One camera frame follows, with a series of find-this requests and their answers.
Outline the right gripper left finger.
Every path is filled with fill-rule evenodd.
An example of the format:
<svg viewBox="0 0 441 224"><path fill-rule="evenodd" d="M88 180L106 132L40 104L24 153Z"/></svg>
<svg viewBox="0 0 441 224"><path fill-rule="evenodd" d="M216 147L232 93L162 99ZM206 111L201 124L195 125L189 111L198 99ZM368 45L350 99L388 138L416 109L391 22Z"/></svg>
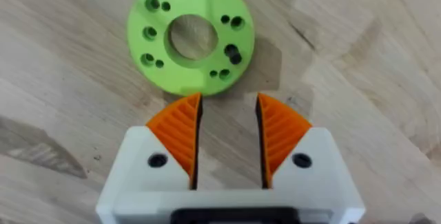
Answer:
<svg viewBox="0 0 441 224"><path fill-rule="evenodd" d="M202 101L185 96L127 130L96 204L102 223L170 223L197 188Z"/></svg>

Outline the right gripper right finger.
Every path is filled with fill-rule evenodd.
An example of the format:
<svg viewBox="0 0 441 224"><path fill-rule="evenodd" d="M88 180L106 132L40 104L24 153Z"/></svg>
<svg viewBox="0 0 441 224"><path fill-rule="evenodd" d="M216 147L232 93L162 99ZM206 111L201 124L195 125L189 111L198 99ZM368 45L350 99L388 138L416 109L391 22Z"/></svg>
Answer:
<svg viewBox="0 0 441 224"><path fill-rule="evenodd" d="M256 118L263 187L304 222L359 223L366 207L330 131L263 93Z"/></svg>

